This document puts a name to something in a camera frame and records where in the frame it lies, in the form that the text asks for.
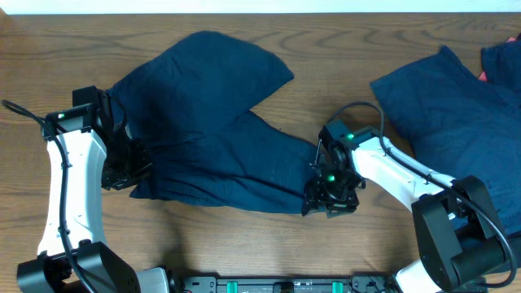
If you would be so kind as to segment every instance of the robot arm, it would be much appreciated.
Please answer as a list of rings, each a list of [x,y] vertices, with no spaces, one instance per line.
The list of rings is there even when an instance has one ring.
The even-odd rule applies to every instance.
[[[431,170],[397,150],[387,138],[380,140],[372,128],[353,133],[336,120],[324,126],[319,139],[330,159],[326,162],[322,156],[315,164],[318,176],[306,185],[303,215],[324,209],[328,216],[354,212],[356,188],[365,187],[365,179],[384,188],[413,213],[420,251],[421,260],[396,274],[403,293],[454,291],[507,261],[498,234],[450,194],[458,192],[477,203],[502,230],[488,192],[477,178],[455,180]],[[454,217],[468,217],[468,224],[454,231],[450,222]],[[462,243],[470,238],[479,245],[465,249]]]
[[[138,139],[122,125],[114,125],[111,98],[91,86],[73,92],[73,108],[45,118],[42,130],[48,141],[51,183],[49,213],[37,259],[19,264],[17,281],[23,292],[84,291],[81,285],[65,283],[71,264],[58,227],[62,188],[65,182],[65,220],[68,246],[85,278],[97,292],[169,292],[162,268],[134,270],[107,246],[103,232],[101,188],[116,190],[132,186],[147,176],[150,157]],[[68,167],[52,135],[65,150]]]
[[[68,291],[71,287],[63,282],[72,271],[58,231],[63,167],[58,147],[49,139],[55,134],[68,157],[65,218],[69,246],[74,261],[96,291],[208,293],[218,289],[213,288],[216,284],[219,290],[226,288],[228,293],[236,292],[238,286],[263,292],[273,289],[274,293],[286,287],[312,290],[313,286],[319,290],[330,288],[334,293],[343,291],[342,288],[380,292],[379,288],[387,284],[385,292],[436,293],[440,288],[454,291],[506,262],[497,233],[446,190],[452,188],[486,208],[495,226],[501,227],[481,181],[474,177],[458,181],[437,173],[397,150],[388,139],[380,141],[373,129],[352,133],[337,120],[325,125],[319,135],[331,159],[327,163],[321,157],[320,164],[315,165],[318,176],[304,188],[302,214],[325,210],[327,216],[338,216],[354,212],[358,206],[356,188],[363,188],[365,179],[369,179],[413,213],[421,260],[398,272],[392,282],[372,276],[305,282],[276,279],[239,282],[203,277],[180,280],[172,275],[167,277],[162,268],[136,273],[107,246],[101,187],[119,190],[137,184],[147,176],[151,160],[143,144],[126,131],[125,119],[122,125],[114,125],[111,105],[110,97],[92,86],[73,92],[72,109],[51,113],[46,118],[46,124],[54,131],[42,132],[48,141],[51,161],[49,214],[37,259],[19,265],[17,280],[23,292]],[[382,144],[392,150],[395,159]],[[411,172],[404,162],[417,172]],[[441,182],[445,188],[418,173],[428,174],[427,179]],[[454,231],[449,220],[456,216],[468,217],[469,224]],[[461,242],[467,238],[479,240],[480,245],[464,249]]]

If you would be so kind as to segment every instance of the wood grain surface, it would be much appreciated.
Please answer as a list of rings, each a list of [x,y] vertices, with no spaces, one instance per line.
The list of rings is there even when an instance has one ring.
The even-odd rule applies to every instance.
[[[296,76],[254,112],[311,142],[341,105],[375,102],[370,81],[442,44],[477,75],[481,47],[521,32],[519,14],[47,15],[4,16],[0,24],[0,96],[38,115],[71,107],[72,90],[111,87],[190,33],[254,42]],[[344,119],[378,123],[364,108]],[[410,151],[392,129],[387,136]],[[0,291],[11,292],[18,291],[16,266],[36,256],[42,237],[50,164],[31,120],[0,109],[0,138]],[[103,194],[103,220],[112,250],[135,269],[344,275],[390,273],[418,258],[410,212],[373,184],[360,192],[356,213],[332,220],[131,199],[129,192]],[[520,278],[496,290],[519,291]]]

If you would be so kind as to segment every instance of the navy blue cloth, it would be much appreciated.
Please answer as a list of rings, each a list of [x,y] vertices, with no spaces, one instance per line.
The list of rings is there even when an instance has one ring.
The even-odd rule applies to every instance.
[[[446,46],[371,83],[419,162],[485,183],[506,233],[521,230],[521,42],[483,51],[490,83]]]
[[[213,32],[133,70],[108,91],[151,153],[152,174],[130,196],[299,213],[316,148],[249,111],[292,79],[274,54]]]

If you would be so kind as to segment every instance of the black cable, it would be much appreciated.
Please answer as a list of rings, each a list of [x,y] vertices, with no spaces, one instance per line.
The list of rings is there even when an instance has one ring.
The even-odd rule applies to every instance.
[[[53,120],[52,123],[53,123],[53,126],[57,128],[57,130],[61,131],[62,133],[67,132],[67,130],[62,125],[58,124],[58,121]]]
[[[63,149],[61,142],[59,142],[58,138],[56,137],[55,132],[49,127],[49,125],[45,123],[45,121],[42,118],[35,116],[30,111],[7,100],[2,100],[2,105],[7,110],[35,120],[46,132],[49,133],[50,140],[55,142],[56,146],[58,147],[59,154],[62,157],[62,186],[59,195],[59,235],[62,239],[63,249],[65,250],[65,256],[67,257],[68,263],[71,265],[72,269],[74,269],[74,272],[76,272],[76,275],[80,279],[83,286],[91,293],[95,293],[96,290],[92,287],[92,284],[90,284],[89,280],[83,274],[82,268],[80,268],[80,266],[78,265],[77,260],[74,259],[71,248],[69,246],[67,221],[65,220],[65,200],[67,195],[67,175],[69,166],[65,150]]]
[[[373,109],[375,109],[380,114],[379,142],[380,142],[380,146],[382,147],[382,149],[384,150],[386,155],[389,155],[398,164],[400,164],[403,167],[407,168],[411,172],[417,174],[421,178],[425,179],[427,182],[430,182],[430,183],[432,183],[432,184],[434,184],[434,185],[436,185],[436,186],[438,186],[440,188],[443,188],[444,191],[448,192],[449,194],[451,194],[455,198],[459,199],[463,204],[465,204],[467,207],[469,207],[470,209],[474,210],[475,213],[477,213],[478,215],[483,217],[487,221],[487,223],[492,227],[492,229],[497,233],[497,237],[499,238],[499,240],[501,242],[501,246],[503,248],[503,251],[508,255],[508,259],[509,259],[509,262],[510,262],[510,275],[503,282],[493,283],[493,284],[478,283],[477,285],[483,286],[483,287],[487,287],[487,288],[502,288],[502,287],[510,285],[515,280],[515,275],[517,273],[517,269],[518,268],[517,268],[517,262],[516,262],[516,259],[515,259],[515,255],[512,252],[512,248],[510,247],[510,244],[508,243],[507,237],[500,231],[500,229],[490,219],[490,217],[487,215],[487,213],[481,207],[479,207],[477,204],[475,204],[472,200],[467,199],[463,195],[460,195],[458,192],[454,191],[452,188],[450,188],[450,187],[446,186],[445,184],[443,184],[442,182],[439,182],[436,179],[432,178],[430,174],[424,174],[424,173],[420,172],[419,170],[417,170],[416,168],[414,168],[412,166],[409,166],[406,162],[404,162],[400,158],[396,157],[391,152],[391,148],[387,147],[385,145],[385,142],[383,141],[383,129],[384,129],[384,125],[385,125],[385,119],[383,117],[383,111],[380,108],[378,108],[374,104],[368,103],[368,102],[349,103],[349,104],[341,107],[327,121],[327,123],[330,123],[331,121],[333,121],[334,118],[336,118],[341,112],[343,112],[347,108],[354,107],[354,106],[372,107]]]

